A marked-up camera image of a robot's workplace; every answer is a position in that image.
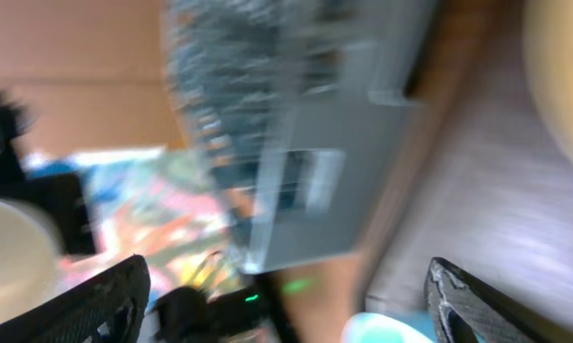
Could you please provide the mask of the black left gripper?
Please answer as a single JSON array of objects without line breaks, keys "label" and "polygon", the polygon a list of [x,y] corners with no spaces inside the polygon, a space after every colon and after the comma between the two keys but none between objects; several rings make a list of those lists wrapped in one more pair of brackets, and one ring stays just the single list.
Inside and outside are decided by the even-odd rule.
[{"label": "black left gripper", "polygon": [[79,176],[72,171],[39,177],[24,172],[14,143],[24,133],[24,110],[0,92],[0,200],[26,205],[49,219],[63,254],[96,254]]}]

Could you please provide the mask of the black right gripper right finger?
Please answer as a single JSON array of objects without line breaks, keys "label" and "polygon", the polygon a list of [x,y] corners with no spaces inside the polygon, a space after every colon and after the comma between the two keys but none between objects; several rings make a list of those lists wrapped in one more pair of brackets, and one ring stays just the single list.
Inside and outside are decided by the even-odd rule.
[{"label": "black right gripper right finger", "polygon": [[573,343],[573,332],[450,261],[431,260],[424,297],[439,343]]}]

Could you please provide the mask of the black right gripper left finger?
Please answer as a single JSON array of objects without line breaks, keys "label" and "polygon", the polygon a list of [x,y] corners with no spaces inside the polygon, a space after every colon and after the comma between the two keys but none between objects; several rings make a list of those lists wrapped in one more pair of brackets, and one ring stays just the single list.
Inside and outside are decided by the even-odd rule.
[{"label": "black right gripper left finger", "polygon": [[134,254],[45,304],[0,324],[0,342],[135,342],[150,286],[146,260]]}]

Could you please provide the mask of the white cup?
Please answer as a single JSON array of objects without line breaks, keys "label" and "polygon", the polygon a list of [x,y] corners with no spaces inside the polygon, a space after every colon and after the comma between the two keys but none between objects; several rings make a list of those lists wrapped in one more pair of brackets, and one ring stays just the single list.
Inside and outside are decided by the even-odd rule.
[{"label": "white cup", "polygon": [[0,199],[0,324],[58,295],[61,252],[57,227],[44,211]]}]

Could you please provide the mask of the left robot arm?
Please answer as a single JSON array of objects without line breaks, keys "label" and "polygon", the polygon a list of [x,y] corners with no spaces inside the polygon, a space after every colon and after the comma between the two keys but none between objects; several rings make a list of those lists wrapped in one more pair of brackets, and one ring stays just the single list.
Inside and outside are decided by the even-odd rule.
[{"label": "left robot arm", "polygon": [[[16,200],[45,214],[57,226],[58,249],[94,252],[89,217],[73,173],[26,178],[11,140],[21,135],[21,107],[0,93],[0,204]],[[0,323],[0,342],[134,342],[150,296],[146,260],[133,255],[32,310]],[[159,298],[152,310],[154,342],[226,342],[268,321],[282,342],[297,335],[268,276],[213,300],[181,287]]]}]

